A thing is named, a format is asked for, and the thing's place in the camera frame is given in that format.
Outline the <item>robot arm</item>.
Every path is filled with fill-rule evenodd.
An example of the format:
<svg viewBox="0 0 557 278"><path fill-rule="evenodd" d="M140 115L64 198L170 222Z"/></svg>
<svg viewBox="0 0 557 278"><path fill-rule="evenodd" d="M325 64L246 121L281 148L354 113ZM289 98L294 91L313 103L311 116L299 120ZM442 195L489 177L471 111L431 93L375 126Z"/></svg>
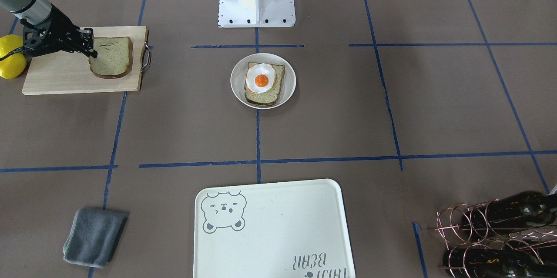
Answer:
<svg viewBox="0 0 557 278"><path fill-rule="evenodd" d="M98 57L93 29L82 30L49 0L0 0L0 4L23 25L22 47L14 48L1 60L17 53L38 57L59 51Z"/></svg>

